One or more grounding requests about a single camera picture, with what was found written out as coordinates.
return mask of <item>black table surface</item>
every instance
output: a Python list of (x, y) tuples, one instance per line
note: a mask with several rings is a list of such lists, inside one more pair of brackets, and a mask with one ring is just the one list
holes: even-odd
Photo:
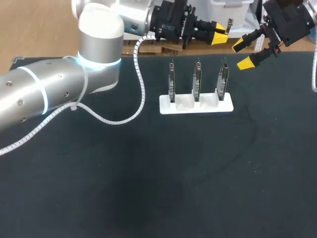
[[(133, 122), (67, 110), (0, 157), (0, 238), (315, 238), (313, 54), (239, 71), (245, 57), (226, 56), (233, 113), (160, 115), (172, 58), (140, 58), (147, 101)], [(223, 56), (199, 58), (202, 92), (211, 92)], [(176, 93), (190, 93), (197, 59), (174, 58)], [(132, 59), (121, 69), (117, 87), (83, 100), (111, 120), (140, 103)], [(0, 146), (43, 118), (3, 132)]]

